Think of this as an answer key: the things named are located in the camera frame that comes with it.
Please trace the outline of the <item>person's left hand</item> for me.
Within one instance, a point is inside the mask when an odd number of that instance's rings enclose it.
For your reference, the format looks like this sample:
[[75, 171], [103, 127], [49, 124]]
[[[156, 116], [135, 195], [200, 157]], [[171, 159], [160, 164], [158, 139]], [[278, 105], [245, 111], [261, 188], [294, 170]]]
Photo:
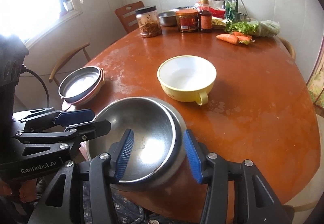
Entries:
[[37, 188], [36, 188], [37, 180], [27, 180], [20, 184], [18, 187], [14, 187], [13, 185], [9, 185], [1, 180], [0, 183], [0, 191], [2, 197], [12, 197], [17, 195], [19, 200], [23, 203], [33, 202], [37, 198]]

